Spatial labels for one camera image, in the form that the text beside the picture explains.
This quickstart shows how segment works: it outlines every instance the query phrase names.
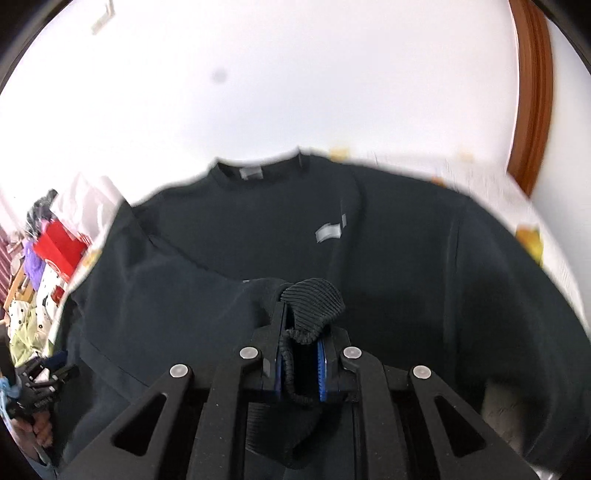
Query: purple cloth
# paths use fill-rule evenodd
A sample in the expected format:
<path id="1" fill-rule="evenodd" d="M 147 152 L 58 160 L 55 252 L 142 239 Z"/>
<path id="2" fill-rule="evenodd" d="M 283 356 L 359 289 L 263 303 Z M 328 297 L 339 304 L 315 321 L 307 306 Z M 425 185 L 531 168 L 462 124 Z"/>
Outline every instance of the purple cloth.
<path id="1" fill-rule="evenodd" d="M 22 264 L 25 275 L 31 280 L 33 290 L 39 290 L 41 277 L 45 270 L 45 262 L 33 251 L 33 242 L 23 242 L 25 260 Z"/>

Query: red box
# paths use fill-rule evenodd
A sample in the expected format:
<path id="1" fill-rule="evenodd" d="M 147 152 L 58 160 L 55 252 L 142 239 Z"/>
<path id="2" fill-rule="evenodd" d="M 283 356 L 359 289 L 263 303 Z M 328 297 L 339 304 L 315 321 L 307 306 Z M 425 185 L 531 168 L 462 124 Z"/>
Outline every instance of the red box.
<path id="1" fill-rule="evenodd" d="M 66 282 L 70 281 L 85 250 L 86 244 L 70 235 L 59 220 L 50 223 L 33 245 L 33 251 Z"/>

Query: neckline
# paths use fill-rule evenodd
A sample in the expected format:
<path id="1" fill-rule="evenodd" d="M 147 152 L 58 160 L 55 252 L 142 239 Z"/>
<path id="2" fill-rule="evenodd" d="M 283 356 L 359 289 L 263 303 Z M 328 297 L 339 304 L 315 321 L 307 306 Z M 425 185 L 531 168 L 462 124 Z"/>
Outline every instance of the neckline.
<path id="1" fill-rule="evenodd" d="M 231 164 L 221 158 L 210 170 L 211 176 L 224 188 L 252 188 L 289 180 L 293 176 L 305 174 L 310 167 L 309 155 L 300 151 L 286 160 L 273 163 Z"/>

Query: brown wooden frame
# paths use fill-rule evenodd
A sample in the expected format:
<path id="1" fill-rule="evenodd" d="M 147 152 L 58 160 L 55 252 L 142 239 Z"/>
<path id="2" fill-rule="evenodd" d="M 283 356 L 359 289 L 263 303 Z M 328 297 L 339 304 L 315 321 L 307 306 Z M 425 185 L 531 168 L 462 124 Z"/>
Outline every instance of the brown wooden frame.
<path id="1" fill-rule="evenodd" d="M 531 0 L 509 0 L 519 44 L 519 105 L 507 172 L 527 196 L 540 172 L 550 130 L 554 69 L 546 18 Z"/>

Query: human hand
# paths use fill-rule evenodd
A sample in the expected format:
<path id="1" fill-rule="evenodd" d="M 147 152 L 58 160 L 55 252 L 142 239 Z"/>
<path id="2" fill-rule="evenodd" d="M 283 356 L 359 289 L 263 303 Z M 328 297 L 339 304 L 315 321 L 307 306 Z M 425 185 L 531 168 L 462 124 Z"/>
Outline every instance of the human hand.
<path id="1" fill-rule="evenodd" d="M 42 447 L 49 447 L 53 443 L 53 426 L 50 422 L 49 411 L 40 411 L 33 414 L 35 423 L 31 425 L 24 419 L 12 419 L 12 438 L 29 457 L 38 459 L 37 451 L 33 442 L 37 442 Z"/>

